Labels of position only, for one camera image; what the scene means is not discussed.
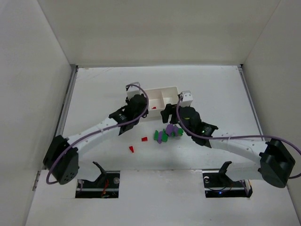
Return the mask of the small red lego brick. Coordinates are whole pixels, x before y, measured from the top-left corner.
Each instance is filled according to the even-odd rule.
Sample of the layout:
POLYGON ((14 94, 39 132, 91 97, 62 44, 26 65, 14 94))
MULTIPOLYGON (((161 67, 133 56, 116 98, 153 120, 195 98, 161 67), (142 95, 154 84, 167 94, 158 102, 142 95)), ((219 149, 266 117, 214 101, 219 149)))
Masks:
POLYGON ((131 151, 131 153, 134 153, 134 152, 135 152, 135 150, 134 150, 134 147, 133 147, 133 146, 130 146, 130 147, 129 147, 129 150, 131 151))

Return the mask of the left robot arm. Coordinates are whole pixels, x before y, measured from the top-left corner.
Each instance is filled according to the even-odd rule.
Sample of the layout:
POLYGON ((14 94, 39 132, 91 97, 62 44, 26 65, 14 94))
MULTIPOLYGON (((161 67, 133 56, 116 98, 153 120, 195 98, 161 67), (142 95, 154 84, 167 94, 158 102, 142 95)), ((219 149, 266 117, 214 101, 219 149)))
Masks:
POLYGON ((96 161, 85 162, 83 157, 102 142, 131 130, 141 117, 147 115, 149 100, 146 94, 136 94, 126 103, 104 121, 81 133, 53 138, 43 160, 48 169, 47 184, 65 185, 73 179, 97 183, 103 180, 101 165, 96 161))

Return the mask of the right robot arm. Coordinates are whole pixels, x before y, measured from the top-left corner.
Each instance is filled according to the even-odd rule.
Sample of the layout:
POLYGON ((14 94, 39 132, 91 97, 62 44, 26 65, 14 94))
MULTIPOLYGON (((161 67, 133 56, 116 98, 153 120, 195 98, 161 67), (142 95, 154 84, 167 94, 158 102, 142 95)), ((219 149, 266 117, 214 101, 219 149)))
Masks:
POLYGON ((268 184, 284 188, 295 165, 295 159, 279 138, 260 141, 259 135, 236 138, 215 125, 203 122, 190 106, 167 104, 160 112, 163 123, 178 124, 200 146, 219 149, 246 158, 245 163, 227 160, 219 169, 222 179, 233 182, 262 179, 268 184))

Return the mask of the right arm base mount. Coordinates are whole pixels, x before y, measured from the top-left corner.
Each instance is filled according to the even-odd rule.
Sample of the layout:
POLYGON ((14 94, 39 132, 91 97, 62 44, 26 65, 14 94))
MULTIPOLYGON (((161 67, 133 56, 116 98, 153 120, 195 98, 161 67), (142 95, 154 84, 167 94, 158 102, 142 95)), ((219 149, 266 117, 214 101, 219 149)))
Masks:
POLYGON ((226 172, 232 162, 226 161, 220 169, 202 171, 206 198, 250 198, 253 188, 249 180, 233 181, 226 172))

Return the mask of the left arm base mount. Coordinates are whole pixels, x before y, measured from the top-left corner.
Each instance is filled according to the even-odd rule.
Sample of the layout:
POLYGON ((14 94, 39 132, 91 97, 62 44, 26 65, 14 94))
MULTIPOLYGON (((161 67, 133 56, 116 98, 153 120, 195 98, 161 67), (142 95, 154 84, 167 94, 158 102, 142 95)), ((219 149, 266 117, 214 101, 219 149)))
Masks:
POLYGON ((119 197, 120 171, 106 171, 99 163, 98 177, 95 181, 78 180, 75 198, 78 199, 115 199, 119 197))

